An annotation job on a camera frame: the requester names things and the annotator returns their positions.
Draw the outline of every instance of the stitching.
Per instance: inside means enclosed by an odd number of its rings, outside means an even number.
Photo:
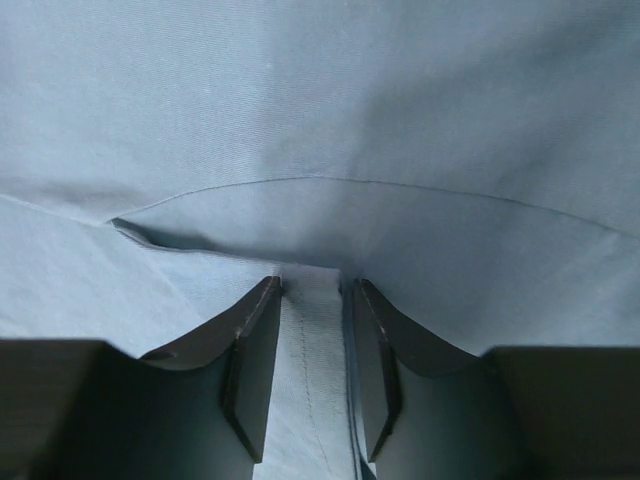
[[[218,189],[223,189],[223,188],[240,187],[240,186],[247,186],[247,185],[258,185],[258,184],[265,184],[265,183],[286,182],[286,181],[290,181],[290,180],[313,180],[313,179],[330,180],[330,181],[338,181],[338,182],[348,182],[348,183],[356,183],[356,184],[366,184],[366,185],[384,185],[384,186],[392,186],[392,187],[415,188],[415,189],[418,189],[418,190],[428,190],[428,191],[433,191],[433,192],[443,192],[443,193],[450,193],[450,194],[453,194],[453,195],[468,195],[470,197],[480,197],[480,198],[487,198],[487,199],[490,199],[490,200],[498,200],[498,201],[503,201],[503,202],[509,202],[509,203],[513,203],[515,205],[519,205],[519,206],[522,206],[522,207],[536,208],[536,209],[544,210],[544,211],[547,211],[547,212],[552,212],[552,213],[556,213],[556,214],[560,214],[560,215],[565,215],[567,217],[575,218],[577,220],[581,220],[583,222],[587,222],[587,223],[589,223],[591,225],[596,225],[598,227],[601,227],[601,228],[604,228],[604,229],[607,229],[607,230],[612,230],[612,231],[614,231],[616,233],[629,236],[629,237],[634,238],[636,240],[640,240],[640,235],[638,235],[636,233],[633,233],[633,232],[630,232],[630,231],[623,230],[623,229],[621,229],[619,227],[614,227],[614,226],[611,226],[611,225],[600,223],[600,222],[598,222],[596,220],[592,220],[592,219],[589,219],[589,218],[581,217],[579,215],[576,215],[576,214],[573,214],[573,213],[569,213],[569,212],[565,212],[563,210],[558,210],[558,209],[555,209],[555,208],[545,207],[545,206],[541,206],[541,205],[535,205],[535,204],[523,202],[523,201],[512,199],[512,198],[504,198],[504,197],[499,197],[499,196],[496,196],[496,195],[489,195],[489,194],[486,194],[486,193],[465,192],[465,191],[457,191],[457,190],[452,190],[452,189],[447,189],[447,188],[429,187],[429,186],[424,186],[424,185],[410,185],[410,184],[399,183],[399,182],[385,182],[385,181],[379,181],[379,180],[355,180],[355,179],[350,179],[350,178],[338,178],[338,177],[321,176],[321,175],[302,175],[302,176],[289,177],[289,178],[274,178],[274,179],[269,179],[269,180],[256,180],[256,181],[251,181],[251,182],[238,182],[238,183],[233,183],[233,184],[228,184],[228,185],[219,185],[219,186],[215,186],[215,187],[205,187],[205,188],[192,190],[192,191],[188,191],[188,192],[182,192],[182,193],[173,195],[171,197],[165,198],[163,200],[160,200],[158,202],[155,202],[153,204],[146,205],[146,206],[140,207],[140,208],[136,208],[136,209],[133,209],[133,210],[130,210],[130,211],[119,213],[114,218],[123,217],[123,216],[127,216],[127,215],[133,215],[133,214],[136,214],[136,213],[139,213],[139,212],[143,212],[145,210],[157,207],[157,206],[162,205],[163,203],[169,202],[171,200],[175,200],[175,199],[178,199],[178,198],[181,198],[181,197],[186,197],[188,195],[201,193],[201,192],[205,192],[205,191],[210,191],[210,190],[218,190]]]
[[[333,470],[331,469],[331,465],[329,464],[329,459],[327,458],[327,453],[324,450],[324,446],[320,441],[320,436],[318,435],[318,426],[316,425],[315,418],[313,417],[313,414],[312,414],[311,393],[309,389],[309,375],[308,375],[308,368],[307,368],[307,339],[306,339],[306,333],[304,331],[305,318],[306,317],[303,315],[302,322],[300,322],[300,333],[302,337],[302,368],[304,370],[304,384],[305,384],[305,392],[307,396],[307,414],[309,416],[309,420],[311,421],[311,426],[313,427],[314,437],[316,439],[316,442],[318,443],[318,446],[320,447],[320,451],[322,452],[322,457],[324,458],[324,461],[327,464],[327,468],[329,469],[329,474],[331,475],[331,477],[333,477]]]

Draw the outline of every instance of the dark plastic piece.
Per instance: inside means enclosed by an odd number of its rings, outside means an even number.
[[[365,280],[354,327],[378,480],[640,478],[640,349],[496,348],[478,359]]]
[[[0,478],[250,480],[280,292],[268,277],[142,361],[98,341],[0,341]]]

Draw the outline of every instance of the curved edge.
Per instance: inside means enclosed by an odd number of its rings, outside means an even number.
[[[280,295],[280,277],[265,277],[228,310],[185,335],[146,353],[140,361],[165,370],[204,367],[241,336],[251,333],[269,300]]]
[[[366,279],[356,280],[356,290],[366,299],[370,316],[380,326],[396,358],[424,377],[447,375],[479,361],[404,315]]]

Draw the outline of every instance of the black object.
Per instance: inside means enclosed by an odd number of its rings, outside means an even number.
[[[476,358],[354,289],[367,459],[378,480],[640,478],[640,349]]]
[[[264,449],[281,285],[136,360],[0,341],[0,480],[249,480]],[[364,479],[640,478],[640,349],[477,358],[354,287]]]
[[[280,279],[135,360],[100,341],[0,341],[0,479],[249,480]]]

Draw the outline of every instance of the light blue fabric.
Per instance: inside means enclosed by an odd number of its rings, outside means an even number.
[[[139,354],[284,275],[257,470],[283,480],[355,475],[340,276],[474,353],[638,345],[639,25],[634,0],[0,0],[0,334]]]
[[[283,178],[640,233],[635,0],[2,0],[0,192],[100,223]]]

